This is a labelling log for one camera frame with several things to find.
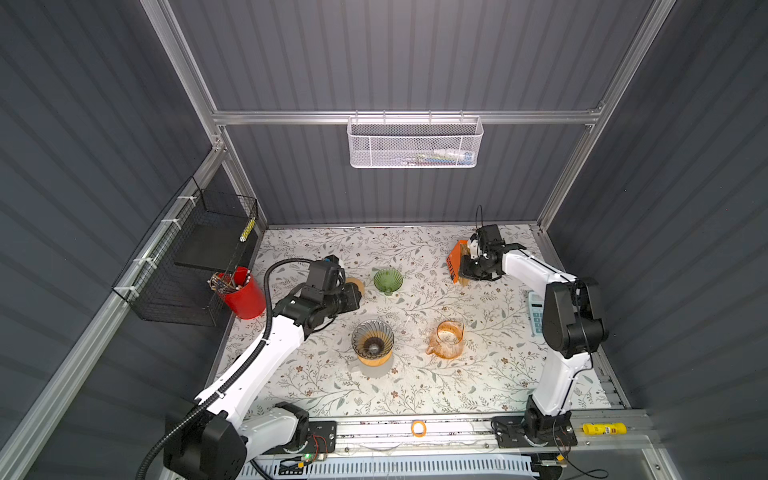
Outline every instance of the light blue calculator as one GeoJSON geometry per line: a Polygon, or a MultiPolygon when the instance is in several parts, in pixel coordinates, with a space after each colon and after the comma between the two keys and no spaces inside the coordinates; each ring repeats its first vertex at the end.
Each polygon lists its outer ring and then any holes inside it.
{"type": "Polygon", "coordinates": [[[544,300],[535,292],[528,292],[528,316],[531,319],[531,336],[543,336],[544,300]]]}

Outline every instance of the black wire basket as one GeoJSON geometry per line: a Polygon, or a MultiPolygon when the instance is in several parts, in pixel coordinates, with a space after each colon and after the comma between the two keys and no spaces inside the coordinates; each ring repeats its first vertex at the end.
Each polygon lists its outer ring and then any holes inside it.
{"type": "Polygon", "coordinates": [[[112,289],[143,320],[202,326],[226,322],[230,311],[223,308],[222,298],[210,289],[208,280],[216,271],[231,275],[238,266],[248,266],[257,242],[257,212],[255,198],[197,188],[173,220],[158,220],[147,231],[112,289]],[[167,225],[155,246],[138,258],[163,223],[167,225]],[[225,260],[215,270],[180,260],[202,230],[219,233],[210,248],[225,260]],[[135,263],[139,265],[134,279],[119,283],[135,263]]]}

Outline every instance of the green glass bowl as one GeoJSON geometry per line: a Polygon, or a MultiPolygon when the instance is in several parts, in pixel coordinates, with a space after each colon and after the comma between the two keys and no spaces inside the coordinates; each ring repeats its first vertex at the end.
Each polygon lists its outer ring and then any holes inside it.
{"type": "Polygon", "coordinates": [[[402,274],[394,268],[379,270],[373,276],[373,284],[384,295],[392,295],[402,286],[402,274]]]}

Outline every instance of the glass mug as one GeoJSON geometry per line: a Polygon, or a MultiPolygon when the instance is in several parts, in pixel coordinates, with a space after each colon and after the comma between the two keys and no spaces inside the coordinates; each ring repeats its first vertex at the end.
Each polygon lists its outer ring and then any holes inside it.
{"type": "Polygon", "coordinates": [[[446,320],[437,325],[429,339],[427,355],[435,354],[446,360],[452,360],[464,351],[464,325],[453,320],[446,320]]]}

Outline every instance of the leaf pattern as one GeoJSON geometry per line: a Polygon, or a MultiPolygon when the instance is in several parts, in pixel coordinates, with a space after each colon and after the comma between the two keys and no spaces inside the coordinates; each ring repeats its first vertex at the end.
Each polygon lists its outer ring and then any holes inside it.
{"type": "MultiPolygon", "coordinates": [[[[525,225],[501,226],[508,242],[540,255],[525,225]]],[[[529,289],[506,276],[498,282],[454,284],[445,258],[471,227],[268,230],[253,274],[263,280],[269,265],[287,257],[341,259],[347,277],[366,287],[360,309],[339,316],[291,354],[262,389],[251,408],[259,415],[277,402],[296,403],[310,415],[398,415],[408,413],[502,412],[522,410],[536,387],[549,348],[531,334],[529,289]],[[385,296],[373,274],[395,267],[402,288],[385,296]],[[383,319],[395,332],[394,362],[384,376],[369,378],[353,367],[355,327],[383,319]],[[465,348],[445,361],[425,351],[429,337],[446,319],[465,325],[465,348]]],[[[306,278],[306,266],[291,263],[270,278],[273,302],[306,278]]],[[[221,374],[263,328],[264,316],[236,320],[227,341],[221,374]]],[[[575,408],[610,406],[594,372],[583,372],[574,386],[575,408]]]]}

